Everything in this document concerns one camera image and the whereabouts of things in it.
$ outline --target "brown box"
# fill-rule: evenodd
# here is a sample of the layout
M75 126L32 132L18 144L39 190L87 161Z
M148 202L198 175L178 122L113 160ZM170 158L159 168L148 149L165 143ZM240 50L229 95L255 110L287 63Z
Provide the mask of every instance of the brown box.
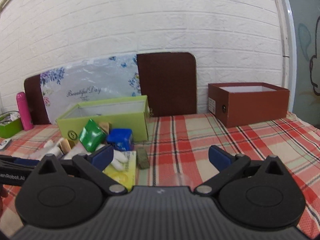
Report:
M266 83L208 84L208 107L226 127L284 118L289 93Z

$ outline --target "white device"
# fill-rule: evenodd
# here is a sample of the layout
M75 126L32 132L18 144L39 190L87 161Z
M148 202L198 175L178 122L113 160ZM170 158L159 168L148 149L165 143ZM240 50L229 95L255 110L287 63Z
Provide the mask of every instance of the white device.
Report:
M5 139L0 143L0 151L3 151L6 149L6 147L10 144L11 138Z

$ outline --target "checkered blanket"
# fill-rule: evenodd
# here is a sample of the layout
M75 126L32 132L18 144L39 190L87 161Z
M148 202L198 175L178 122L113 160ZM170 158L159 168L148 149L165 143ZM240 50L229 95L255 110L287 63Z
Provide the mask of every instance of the checkered blanket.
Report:
M244 153L252 160L278 155L289 169L306 198L306 209L298 227L309 237L320 233L320 130L294 114L280 120L225 128L211 114L152 118L149 141L150 169L137 171L139 185L189 185L191 188L218 171L208 160L215 144L231 154ZM36 126L14 136L4 154L27 158L48 139L60 137L56 126ZM6 186L0 229L12 235L22 223L14 207L19 187Z

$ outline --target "blue box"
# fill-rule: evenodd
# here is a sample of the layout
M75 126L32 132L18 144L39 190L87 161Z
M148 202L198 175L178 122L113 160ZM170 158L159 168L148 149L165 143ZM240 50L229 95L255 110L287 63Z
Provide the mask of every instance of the blue box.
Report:
M132 151L134 148L132 142L132 130L112 129L108 135L107 142L118 151Z

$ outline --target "black circular logo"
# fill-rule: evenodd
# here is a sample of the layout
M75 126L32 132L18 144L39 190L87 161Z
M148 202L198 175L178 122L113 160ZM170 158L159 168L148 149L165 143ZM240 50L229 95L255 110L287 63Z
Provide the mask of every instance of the black circular logo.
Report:
M71 140L76 140L77 138L78 138L78 135L76 134L76 132L75 131L73 131L73 130L70 130L69 132L68 132L68 137L71 139Z

